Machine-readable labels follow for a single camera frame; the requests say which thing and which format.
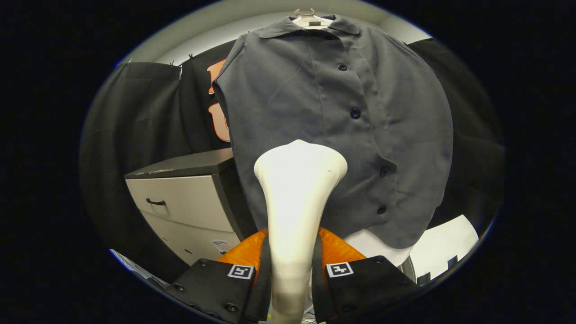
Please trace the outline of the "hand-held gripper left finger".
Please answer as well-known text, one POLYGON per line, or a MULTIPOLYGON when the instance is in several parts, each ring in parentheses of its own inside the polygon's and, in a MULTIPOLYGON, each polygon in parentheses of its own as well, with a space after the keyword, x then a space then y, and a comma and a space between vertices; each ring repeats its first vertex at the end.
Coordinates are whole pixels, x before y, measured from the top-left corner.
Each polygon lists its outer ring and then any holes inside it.
POLYGON ((197 260, 165 291, 186 307, 226 324, 257 324, 267 320, 271 277, 265 229, 218 260, 197 260))

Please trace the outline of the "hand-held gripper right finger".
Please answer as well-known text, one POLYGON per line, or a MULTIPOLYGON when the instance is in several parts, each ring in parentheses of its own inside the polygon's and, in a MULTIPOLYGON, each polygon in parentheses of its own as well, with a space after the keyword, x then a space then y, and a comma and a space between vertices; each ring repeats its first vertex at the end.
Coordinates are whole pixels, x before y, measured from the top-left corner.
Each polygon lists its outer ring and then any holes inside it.
POLYGON ((384 256, 366 257, 320 228, 311 267, 315 320, 368 324, 417 297, 419 286, 384 256))

